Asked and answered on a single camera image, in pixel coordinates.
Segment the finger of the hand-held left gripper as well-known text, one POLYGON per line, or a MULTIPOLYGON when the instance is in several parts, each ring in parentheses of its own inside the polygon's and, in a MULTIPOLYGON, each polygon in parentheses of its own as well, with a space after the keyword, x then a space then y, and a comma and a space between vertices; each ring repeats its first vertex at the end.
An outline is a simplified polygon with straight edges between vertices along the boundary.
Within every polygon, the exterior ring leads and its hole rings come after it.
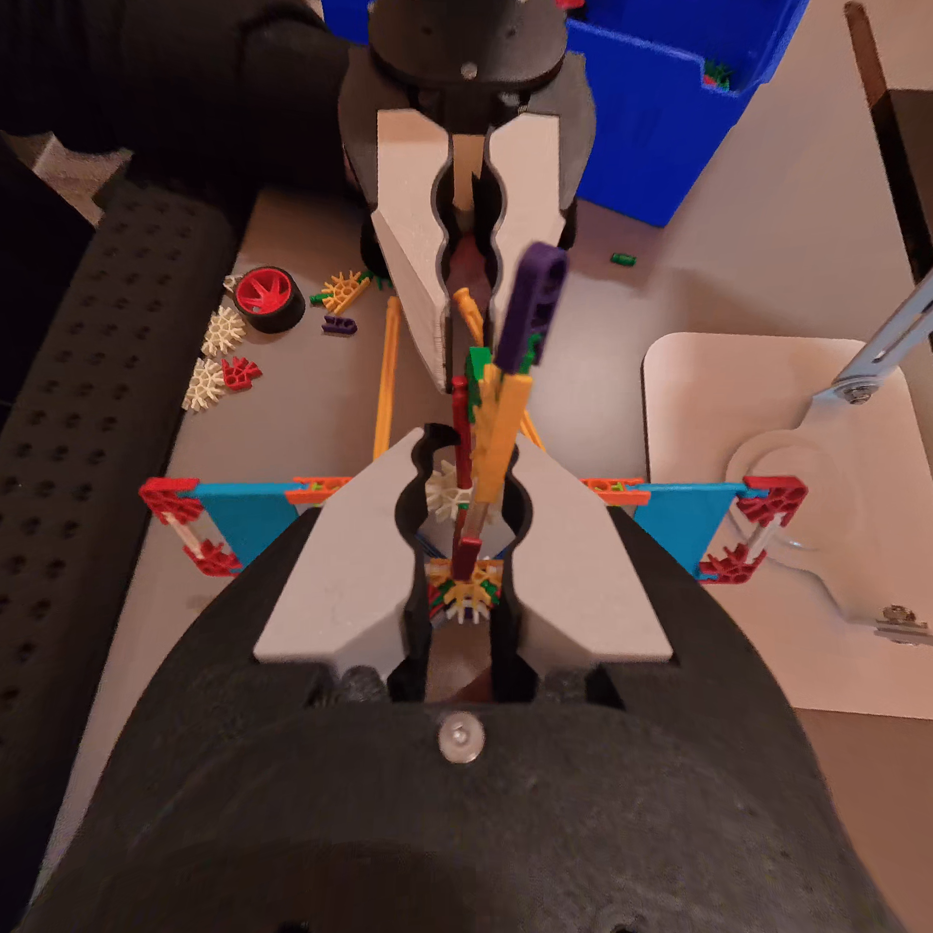
POLYGON ((450 297, 442 270, 449 231, 438 191, 452 168, 446 130, 411 108, 377 116, 372 225, 415 348, 437 390, 449 392, 450 297))
POLYGON ((489 134, 484 165, 491 169, 501 209, 491 232, 496 278, 489 301, 498 344, 519 261, 533 242, 558 244, 561 214, 559 118, 520 114, 489 134))

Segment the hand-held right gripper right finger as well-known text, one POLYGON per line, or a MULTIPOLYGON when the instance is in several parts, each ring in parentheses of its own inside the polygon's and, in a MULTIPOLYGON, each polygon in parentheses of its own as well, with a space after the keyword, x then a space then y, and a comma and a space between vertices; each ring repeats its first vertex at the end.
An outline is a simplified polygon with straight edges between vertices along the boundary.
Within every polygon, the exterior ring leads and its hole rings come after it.
POLYGON ((514 539, 491 621, 498 702, 528 702, 553 672, 665 663, 674 652, 612 513, 580 479, 520 436, 503 518, 514 539))

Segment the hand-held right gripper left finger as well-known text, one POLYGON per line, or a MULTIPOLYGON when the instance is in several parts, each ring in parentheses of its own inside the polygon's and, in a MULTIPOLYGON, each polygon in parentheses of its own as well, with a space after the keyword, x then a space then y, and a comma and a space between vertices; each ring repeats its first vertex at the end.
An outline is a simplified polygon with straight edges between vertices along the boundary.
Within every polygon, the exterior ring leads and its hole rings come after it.
POLYGON ((262 662, 316 662, 340 677, 371 668, 397 701, 422 702, 433 628, 426 481, 450 426, 416 428, 312 516, 314 523, 254 646, 262 662))

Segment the colourful construction toy airplane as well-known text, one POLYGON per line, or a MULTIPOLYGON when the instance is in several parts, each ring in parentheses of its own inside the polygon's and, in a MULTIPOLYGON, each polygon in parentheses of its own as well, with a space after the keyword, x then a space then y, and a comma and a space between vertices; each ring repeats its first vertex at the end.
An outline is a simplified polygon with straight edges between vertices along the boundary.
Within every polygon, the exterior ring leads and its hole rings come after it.
MULTIPOLYGON (((485 525, 503 520, 507 482, 505 442, 539 439, 526 403, 539 366, 558 298, 566 280, 566 252, 542 242, 523 253, 496 349, 486 343, 484 320, 463 288, 453 301, 472 329, 466 356, 468 418, 472 439, 472 496, 466 532, 480 541, 469 581, 451 575, 455 507, 460 497, 454 463, 433 469, 426 481, 426 507, 452 524, 449 554, 429 552, 428 610, 432 621, 480 622, 499 605, 506 548, 484 557, 485 525)), ((194 478, 155 477, 139 495, 162 525, 171 527, 184 552, 208 577, 233 577, 249 566, 286 527, 299 508, 318 510, 350 477, 295 477, 288 483, 207 484, 194 478)), ((768 556, 779 529, 795 518, 809 494, 793 475, 745 474, 739 482, 648 484, 641 479, 581 480, 609 509, 634 508, 647 531, 691 577, 704 585, 747 582, 768 556)))

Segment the person's left forearm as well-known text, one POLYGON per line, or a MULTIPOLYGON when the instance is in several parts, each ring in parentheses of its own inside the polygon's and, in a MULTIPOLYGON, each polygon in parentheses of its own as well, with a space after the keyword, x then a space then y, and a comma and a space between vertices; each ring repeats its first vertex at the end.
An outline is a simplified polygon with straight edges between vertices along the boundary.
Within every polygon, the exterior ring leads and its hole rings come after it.
POLYGON ((338 121, 351 48, 305 2, 2 2, 2 130, 361 201, 338 121))

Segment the yellow connector with green rod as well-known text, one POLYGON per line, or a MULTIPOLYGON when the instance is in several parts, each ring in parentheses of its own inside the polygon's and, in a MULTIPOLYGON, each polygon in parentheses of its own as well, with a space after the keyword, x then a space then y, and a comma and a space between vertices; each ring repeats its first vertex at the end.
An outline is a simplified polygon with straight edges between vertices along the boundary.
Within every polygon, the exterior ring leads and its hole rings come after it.
POLYGON ((331 275, 319 292, 308 297, 308 303, 323 308, 328 315, 340 316, 367 290, 371 280, 370 271, 331 275))

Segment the red toy wheel black tyre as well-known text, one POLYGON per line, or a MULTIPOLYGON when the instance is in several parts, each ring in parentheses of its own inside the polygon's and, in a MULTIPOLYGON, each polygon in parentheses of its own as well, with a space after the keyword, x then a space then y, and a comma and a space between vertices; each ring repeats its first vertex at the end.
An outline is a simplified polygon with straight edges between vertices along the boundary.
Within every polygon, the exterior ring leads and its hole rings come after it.
POLYGON ((232 298, 250 326, 265 335, 292 330, 306 310, 293 277, 275 266, 259 266, 243 274, 233 288, 232 298))

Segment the white metal stand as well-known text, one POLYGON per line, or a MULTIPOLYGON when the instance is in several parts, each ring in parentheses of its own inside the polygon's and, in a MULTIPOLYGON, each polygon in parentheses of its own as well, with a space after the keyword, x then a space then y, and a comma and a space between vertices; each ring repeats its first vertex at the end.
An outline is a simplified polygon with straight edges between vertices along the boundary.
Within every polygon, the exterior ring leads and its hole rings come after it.
POLYGON ((750 581, 710 586, 792 706, 931 720, 932 486, 898 363, 931 274, 867 344, 674 333, 643 364, 649 475, 808 488, 750 581))

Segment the white snowflake connector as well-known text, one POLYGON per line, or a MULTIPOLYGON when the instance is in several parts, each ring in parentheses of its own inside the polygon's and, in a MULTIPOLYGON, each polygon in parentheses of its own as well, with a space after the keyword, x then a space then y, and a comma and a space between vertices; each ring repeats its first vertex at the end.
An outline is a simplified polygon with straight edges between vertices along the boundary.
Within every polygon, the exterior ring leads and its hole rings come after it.
POLYGON ((211 315, 201 353, 204 358, 216 359, 231 354, 242 343, 246 334, 246 321, 240 313, 223 304, 211 315))
POLYGON ((221 364, 201 357, 193 368, 181 403, 182 410, 191 413, 208 411, 226 392, 227 386, 221 364))

